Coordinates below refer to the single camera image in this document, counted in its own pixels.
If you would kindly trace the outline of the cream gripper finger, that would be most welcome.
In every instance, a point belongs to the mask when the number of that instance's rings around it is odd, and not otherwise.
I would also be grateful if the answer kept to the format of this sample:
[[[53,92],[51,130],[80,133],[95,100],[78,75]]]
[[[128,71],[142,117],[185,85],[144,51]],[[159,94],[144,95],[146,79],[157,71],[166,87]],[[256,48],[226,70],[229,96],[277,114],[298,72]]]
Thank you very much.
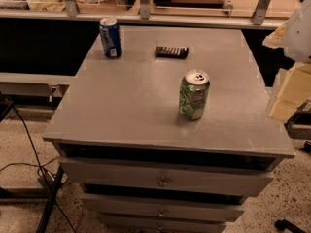
[[[268,116],[285,123],[310,97],[311,64],[296,63],[289,70],[281,69],[267,106]]]
[[[266,36],[262,44],[272,49],[282,48],[284,46],[283,40],[285,36],[286,27],[287,27],[287,23],[284,22],[271,34]]]

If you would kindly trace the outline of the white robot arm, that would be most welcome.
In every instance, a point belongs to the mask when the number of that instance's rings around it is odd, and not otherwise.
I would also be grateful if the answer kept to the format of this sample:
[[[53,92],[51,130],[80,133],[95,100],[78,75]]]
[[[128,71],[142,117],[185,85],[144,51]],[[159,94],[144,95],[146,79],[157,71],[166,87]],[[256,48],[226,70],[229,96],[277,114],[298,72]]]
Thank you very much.
[[[268,116],[287,122],[311,96],[311,0],[303,0],[289,20],[268,35],[266,47],[282,48],[284,55],[294,61],[268,109]]]

